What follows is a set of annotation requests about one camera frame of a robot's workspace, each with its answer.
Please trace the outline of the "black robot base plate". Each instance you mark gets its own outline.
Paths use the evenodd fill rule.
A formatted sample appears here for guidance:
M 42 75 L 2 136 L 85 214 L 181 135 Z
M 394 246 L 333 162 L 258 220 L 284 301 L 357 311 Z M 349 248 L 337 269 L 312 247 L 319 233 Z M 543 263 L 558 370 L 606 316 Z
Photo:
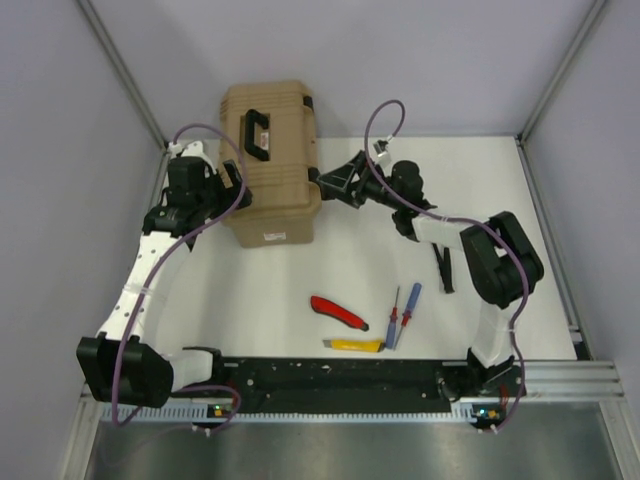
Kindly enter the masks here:
M 502 394 L 514 399 L 523 378 L 516 364 L 485 371 L 467 361 L 221 357 L 196 392 L 174 398 L 212 398 L 231 387 L 240 410 L 328 412 L 439 411 L 456 400 Z

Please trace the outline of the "tan plastic tool box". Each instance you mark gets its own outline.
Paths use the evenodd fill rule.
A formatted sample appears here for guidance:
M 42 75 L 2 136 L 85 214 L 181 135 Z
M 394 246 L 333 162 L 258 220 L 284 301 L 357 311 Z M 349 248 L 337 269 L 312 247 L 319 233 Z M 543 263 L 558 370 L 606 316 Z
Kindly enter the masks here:
M 223 224 L 244 248 L 312 242 L 322 199 L 311 90 L 298 80 L 234 85 L 220 124 L 241 150 L 252 194 Z

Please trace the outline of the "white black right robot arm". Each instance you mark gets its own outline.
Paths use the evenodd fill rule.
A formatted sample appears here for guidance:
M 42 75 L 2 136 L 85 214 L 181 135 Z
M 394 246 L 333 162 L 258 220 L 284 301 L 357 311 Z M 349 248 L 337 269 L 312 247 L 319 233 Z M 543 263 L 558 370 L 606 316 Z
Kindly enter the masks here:
M 432 246 L 448 294 L 454 291 L 451 253 L 462 253 L 481 307 L 466 372 L 458 385 L 465 393 L 490 395 L 523 360 L 516 324 L 544 277 L 542 261 L 513 213 L 503 211 L 484 221 L 447 216 L 426 199 L 415 162 L 398 161 L 386 174 L 386 144 L 380 142 L 376 152 L 377 157 L 371 159 L 359 151 L 327 173 L 311 170 L 309 178 L 326 201 L 340 201 L 355 209 L 374 201 L 390 208 L 401 236 Z

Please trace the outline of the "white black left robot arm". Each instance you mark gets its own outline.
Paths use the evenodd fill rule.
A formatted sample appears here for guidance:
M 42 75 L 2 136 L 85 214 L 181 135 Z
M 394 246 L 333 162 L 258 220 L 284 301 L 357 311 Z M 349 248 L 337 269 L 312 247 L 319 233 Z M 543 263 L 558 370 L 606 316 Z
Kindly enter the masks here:
M 137 257 L 112 313 L 76 357 L 93 397 L 113 405 L 159 408 L 193 384 L 205 396 L 226 387 L 225 370 L 204 349 L 156 350 L 154 338 L 168 294 L 197 237 L 251 204 L 244 160 L 213 168 L 202 154 L 171 159 L 167 186 L 145 215 Z

